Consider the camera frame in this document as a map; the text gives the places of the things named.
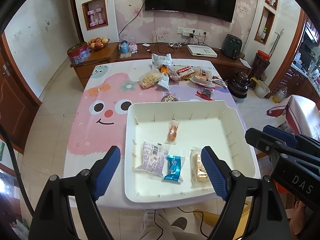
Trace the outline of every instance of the barcode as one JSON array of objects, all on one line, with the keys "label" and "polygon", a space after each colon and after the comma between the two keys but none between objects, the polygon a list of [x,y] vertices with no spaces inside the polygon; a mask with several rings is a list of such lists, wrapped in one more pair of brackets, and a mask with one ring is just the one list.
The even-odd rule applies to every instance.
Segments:
[{"label": "barcode", "polygon": [[159,147],[153,146],[153,152],[152,152],[152,154],[153,154],[153,155],[157,155],[157,154],[158,154],[158,150],[159,150]]}]

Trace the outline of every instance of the pink wall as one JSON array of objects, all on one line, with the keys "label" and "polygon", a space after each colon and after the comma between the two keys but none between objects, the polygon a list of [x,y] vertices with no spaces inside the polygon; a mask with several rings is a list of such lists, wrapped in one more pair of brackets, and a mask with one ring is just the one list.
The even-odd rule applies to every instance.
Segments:
[{"label": "pink wall", "polygon": [[[131,21],[139,12],[144,0],[114,0],[118,31]],[[227,33],[246,43],[258,0],[237,0],[233,22],[228,23],[215,18],[176,12],[145,12],[121,33],[120,40],[134,37],[137,43],[185,41],[186,37],[177,34],[177,27],[201,29],[209,33],[205,43],[220,48]]]}]

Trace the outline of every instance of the yellow chair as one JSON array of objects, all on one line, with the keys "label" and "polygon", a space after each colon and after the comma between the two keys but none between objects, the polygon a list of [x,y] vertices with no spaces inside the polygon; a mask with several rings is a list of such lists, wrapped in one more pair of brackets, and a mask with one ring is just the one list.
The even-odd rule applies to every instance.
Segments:
[{"label": "yellow chair", "polygon": [[[233,237],[233,240],[238,239],[239,237],[241,237],[244,233],[245,230],[245,226],[247,225],[247,221],[248,221],[248,217],[249,217],[249,211],[250,211],[250,207],[251,207],[251,202],[250,201],[245,201],[244,203],[244,209],[242,211],[242,215],[236,230],[236,233]],[[218,222],[219,219],[219,215],[216,214],[212,214],[206,211],[202,211],[200,209],[196,209],[194,211],[201,211],[204,214],[203,217],[203,222],[206,223],[207,225],[211,226],[211,227],[215,227],[215,225]],[[198,217],[200,219],[202,219],[202,214],[201,213],[193,213],[195,217]]]}]

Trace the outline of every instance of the white tray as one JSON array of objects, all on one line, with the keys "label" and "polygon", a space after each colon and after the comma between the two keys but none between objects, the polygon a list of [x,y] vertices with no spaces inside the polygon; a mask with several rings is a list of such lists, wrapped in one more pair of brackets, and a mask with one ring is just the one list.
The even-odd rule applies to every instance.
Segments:
[{"label": "white tray", "polygon": [[[177,144],[171,145],[169,154],[186,158],[181,169],[184,180],[181,184],[157,180],[132,169],[142,163],[143,139],[163,144],[172,118],[180,122],[180,125]],[[218,158],[226,161],[232,170],[237,169],[248,177],[258,177],[259,167],[255,167],[244,135],[236,109],[228,107],[225,101],[131,105],[128,110],[124,156],[124,190],[127,198],[133,202],[151,203],[196,198],[213,193],[213,188],[205,190],[191,187],[190,153],[193,147],[211,146]]]}]

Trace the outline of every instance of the orange bow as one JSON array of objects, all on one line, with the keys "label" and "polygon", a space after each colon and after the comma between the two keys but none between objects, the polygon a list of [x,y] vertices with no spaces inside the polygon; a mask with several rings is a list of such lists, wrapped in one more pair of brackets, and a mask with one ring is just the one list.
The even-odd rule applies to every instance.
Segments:
[{"label": "orange bow", "polygon": [[108,91],[110,89],[110,85],[108,83],[102,84],[100,87],[90,88],[88,90],[89,96],[94,97],[99,94],[100,91]]}]

